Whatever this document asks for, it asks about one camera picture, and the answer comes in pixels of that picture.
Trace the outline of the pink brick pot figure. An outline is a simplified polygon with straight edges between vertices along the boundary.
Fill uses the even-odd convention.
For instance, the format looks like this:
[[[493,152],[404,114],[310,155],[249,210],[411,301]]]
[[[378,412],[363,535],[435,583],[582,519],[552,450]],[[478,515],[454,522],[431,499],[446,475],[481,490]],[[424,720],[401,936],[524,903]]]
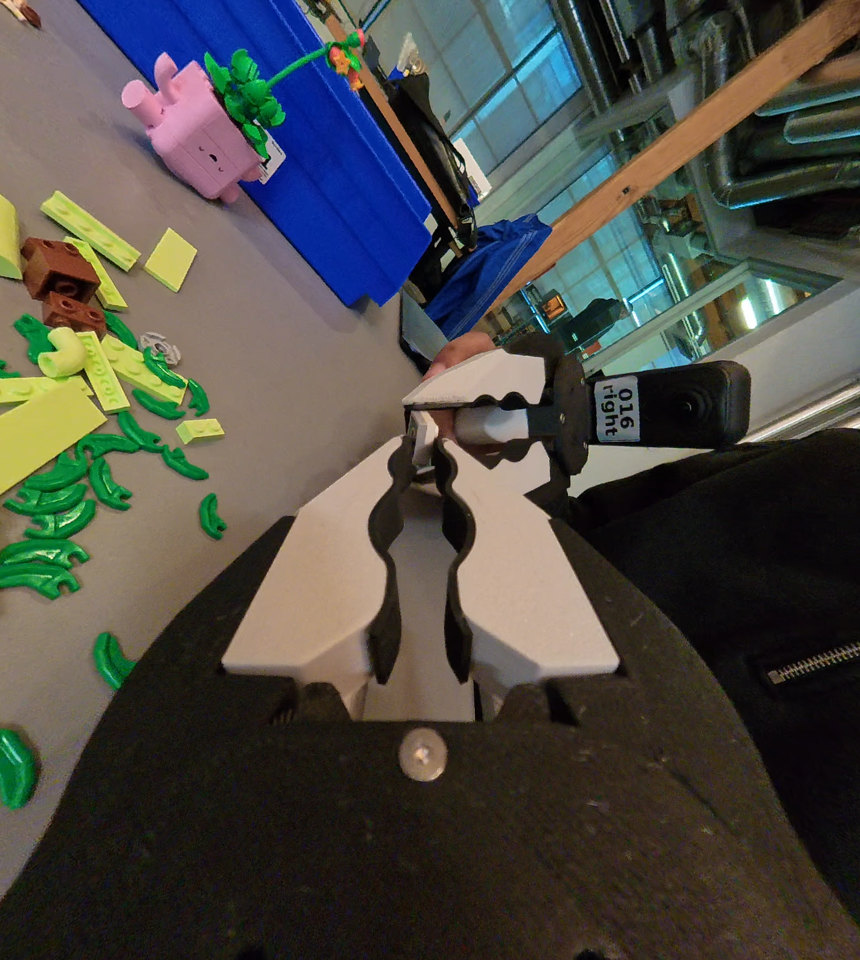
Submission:
[[[364,32],[353,30],[346,39],[326,42],[264,79],[244,49],[232,55],[229,66],[206,53],[203,66],[192,61],[182,69],[162,53],[153,67],[158,90],[151,92],[133,80],[125,86],[122,102],[173,174],[202,197],[231,204],[241,194],[240,182],[265,184],[285,161],[270,133],[286,118],[273,88],[321,59],[358,91],[364,45]]]

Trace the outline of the blue plastic bin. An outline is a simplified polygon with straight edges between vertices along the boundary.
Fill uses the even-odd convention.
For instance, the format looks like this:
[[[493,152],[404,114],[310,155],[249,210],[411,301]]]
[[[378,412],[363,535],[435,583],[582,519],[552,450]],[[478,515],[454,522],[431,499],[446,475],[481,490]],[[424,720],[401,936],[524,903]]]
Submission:
[[[320,47],[292,1],[82,1],[145,77],[161,53],[179,66],[239,49],[264,78]],[[286,114],[271,132],[285,160],[244,190],[347,306],[384,306],[431,241],[431,205],[357,93],[319,62],[273,91]]]

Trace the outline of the silver ventilation duct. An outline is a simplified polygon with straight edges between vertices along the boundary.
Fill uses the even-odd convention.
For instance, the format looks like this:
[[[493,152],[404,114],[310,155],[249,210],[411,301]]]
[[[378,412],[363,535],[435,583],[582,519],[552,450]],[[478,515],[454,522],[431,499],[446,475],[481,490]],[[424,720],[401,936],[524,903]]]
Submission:
[[[731,71],[733,37],[748,32],[736,26],[735,14],[730,12],[701,22],[691,45],[700,63],[697,105],[759,56],[746,60],[740,71]],[[775,144],[769,137],[775,131],[775,119],[860,99],[860,50],[833,56],[846,42],[692,159],[704,161],[716,204],[736,210],[860,187],[860,152],[854,148],[846,148],[837,160],[835,153],[807,150],[784,134],[785,148],[767,149]]]

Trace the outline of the black bag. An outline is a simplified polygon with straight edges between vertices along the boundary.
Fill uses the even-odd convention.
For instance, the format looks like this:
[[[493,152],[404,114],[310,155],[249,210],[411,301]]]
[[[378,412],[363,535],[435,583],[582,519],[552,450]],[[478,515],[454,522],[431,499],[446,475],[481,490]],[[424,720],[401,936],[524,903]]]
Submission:
[[[388,100],[416,150],[457,215],[457,237],[468,251],[477,246],[477,223],[471,208],[472,186],[465,161],[436,118],[428,74],[390,80]]]

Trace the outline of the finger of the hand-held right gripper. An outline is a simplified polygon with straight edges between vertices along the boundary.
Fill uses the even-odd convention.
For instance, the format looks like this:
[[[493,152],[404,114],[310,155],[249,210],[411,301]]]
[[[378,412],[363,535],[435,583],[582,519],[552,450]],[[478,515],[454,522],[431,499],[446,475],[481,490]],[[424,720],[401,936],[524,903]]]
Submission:
[[[496,482],[524,497],[552,480],[552,461],[539,440],[510,441],[498,452],[488,454],[485,466]]]
[[[476,354],[422,382],[402,398],[402,405],[407,410],[459,409],[479,401],[498,405],[512,396],[525,405],[536,405],[546,383],[543,357],[495,349]]]

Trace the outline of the lime smooth tile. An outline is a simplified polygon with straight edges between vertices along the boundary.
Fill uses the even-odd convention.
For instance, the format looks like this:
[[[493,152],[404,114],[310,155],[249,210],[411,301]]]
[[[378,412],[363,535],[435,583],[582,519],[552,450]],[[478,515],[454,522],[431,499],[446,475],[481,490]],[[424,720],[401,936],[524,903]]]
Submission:
[[[197,248],[171,227],[167,227],[143,264],[144,271],[173,293],[177,293],[191,269]]]

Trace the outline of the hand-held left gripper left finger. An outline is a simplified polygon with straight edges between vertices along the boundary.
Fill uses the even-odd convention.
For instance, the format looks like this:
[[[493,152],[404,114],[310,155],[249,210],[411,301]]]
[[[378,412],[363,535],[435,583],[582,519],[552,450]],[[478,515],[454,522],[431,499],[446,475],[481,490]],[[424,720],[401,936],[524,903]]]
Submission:
[[[371,680],[387,682],[401,611],[389,546],[414,442],[394,438],[305,504],[222,656],[230,673],[328,683],[352,719]]]

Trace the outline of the wooden post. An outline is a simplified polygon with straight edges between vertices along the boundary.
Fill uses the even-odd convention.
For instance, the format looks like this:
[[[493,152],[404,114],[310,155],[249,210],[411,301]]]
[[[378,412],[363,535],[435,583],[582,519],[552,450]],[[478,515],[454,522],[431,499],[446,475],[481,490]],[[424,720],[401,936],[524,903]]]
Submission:
[[[682,120],[619,168],[556,219],[543,246],[484,312],[499,309],[514,293],[595,234],[668,175],[731,131],[749,114],[821,64],[860,32],[860,1],[831,1],[751,60],[734,78],[705,97]]]

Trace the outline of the pile of mixed toy bricks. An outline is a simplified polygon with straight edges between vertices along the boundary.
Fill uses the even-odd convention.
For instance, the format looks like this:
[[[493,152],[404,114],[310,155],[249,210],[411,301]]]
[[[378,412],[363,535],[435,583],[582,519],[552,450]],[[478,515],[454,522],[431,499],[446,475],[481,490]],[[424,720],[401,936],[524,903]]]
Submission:
[[[207,477],[182,449],[136,433],[117,376],[144,386],[150,394],[133,397],[147,407],[158,399],[165,417],[183,415],[186,386],[198,415],[208,404],[198,384],[168,370],[152,349],[138,352],[119,319],[93,304],[124,306],[93,250],[124,254],[124,267],[136,251],[59,193],[43,210],[78,237],[22,237],[14,205],[0,194],[0,279],[20,282],[42,309],[40,318],[14,323],[39,375],[24,377],[0,359],[0,590],[21,586],[56,599],[78,589],[73,564],[88,556],[72,538],[97,503],[128,508],[130,491],[112,480],[108,452],[162,452],[173,470]]]

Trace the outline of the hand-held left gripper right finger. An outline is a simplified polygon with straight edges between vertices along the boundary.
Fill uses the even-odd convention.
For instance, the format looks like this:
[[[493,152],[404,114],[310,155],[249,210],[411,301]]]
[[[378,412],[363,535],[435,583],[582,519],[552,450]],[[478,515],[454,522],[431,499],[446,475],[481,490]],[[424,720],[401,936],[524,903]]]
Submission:
[[[612,674],[620,664],[549,516],[447,439],[433,464],[448,571],[444,636],[461,683],[494,719],[511,690]]]

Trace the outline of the blue jacket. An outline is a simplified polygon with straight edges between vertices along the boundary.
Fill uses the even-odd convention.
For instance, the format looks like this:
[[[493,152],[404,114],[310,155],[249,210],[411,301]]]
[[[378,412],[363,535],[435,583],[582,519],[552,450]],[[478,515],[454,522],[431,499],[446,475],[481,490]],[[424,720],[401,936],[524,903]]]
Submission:
[[[543,246],[552,228],[535,214],[484,225],[477,246],[451,264],[425,312],[447,341],[470,331]]]

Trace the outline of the person's right hand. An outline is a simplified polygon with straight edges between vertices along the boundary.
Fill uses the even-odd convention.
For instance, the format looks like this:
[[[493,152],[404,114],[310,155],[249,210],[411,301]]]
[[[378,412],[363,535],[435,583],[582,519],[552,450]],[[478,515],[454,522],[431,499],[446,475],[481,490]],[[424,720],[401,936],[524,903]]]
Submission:
[[[423,380],[437,377],[447,369],[458,366],[476,355],[491,352],[495,348],[494,342],[484,331],[473,330],[464,333],[453,341],[447,342],[436,354]]]

